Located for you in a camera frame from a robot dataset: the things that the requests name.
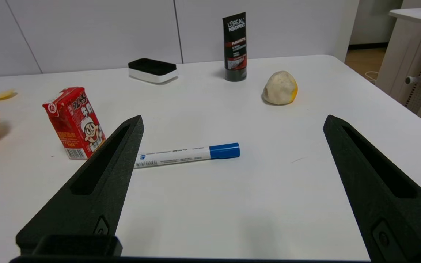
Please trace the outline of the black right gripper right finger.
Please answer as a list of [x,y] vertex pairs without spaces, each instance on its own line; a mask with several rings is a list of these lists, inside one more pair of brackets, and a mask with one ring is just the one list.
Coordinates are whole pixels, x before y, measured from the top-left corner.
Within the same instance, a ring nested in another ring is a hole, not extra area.
[[421,263],[421,187],[343,119],[323,132],[370,260]]

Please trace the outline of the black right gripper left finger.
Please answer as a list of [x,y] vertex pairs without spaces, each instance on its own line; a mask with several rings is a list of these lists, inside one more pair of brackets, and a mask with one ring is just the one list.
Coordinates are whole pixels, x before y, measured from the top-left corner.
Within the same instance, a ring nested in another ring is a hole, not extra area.
[[115,235],[143,133],[140,115],[119,125],[17,233],[21,254],[49,235]]

